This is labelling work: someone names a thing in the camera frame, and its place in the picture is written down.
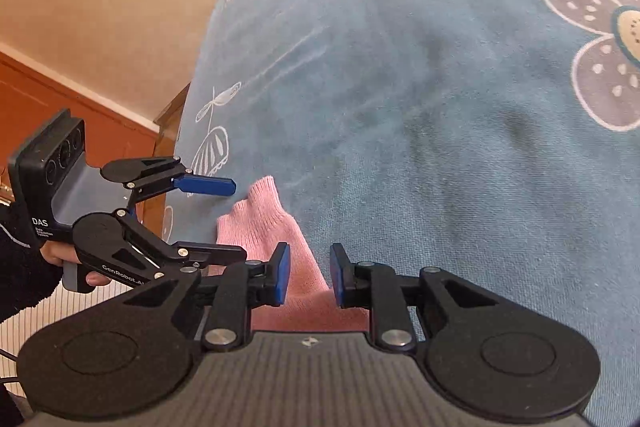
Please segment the person's left hand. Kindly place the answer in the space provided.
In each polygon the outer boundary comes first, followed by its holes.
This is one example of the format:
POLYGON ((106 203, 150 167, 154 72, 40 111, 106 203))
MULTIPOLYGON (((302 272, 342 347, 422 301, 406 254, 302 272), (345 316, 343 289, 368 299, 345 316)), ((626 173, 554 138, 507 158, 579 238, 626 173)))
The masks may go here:
MULTIPOLYGON (((79 265, 80 263, 75 248, 70 244, 47 242, 40 248, 40 254, 50 265, 57 265, 58 267, 62 267, 65 262, 73 263, 74 265, 79 265)), ((90 271, 86 275, 86 283, 92 287, 106 286, 111 281, 109 277, 96 271, 90 271)))

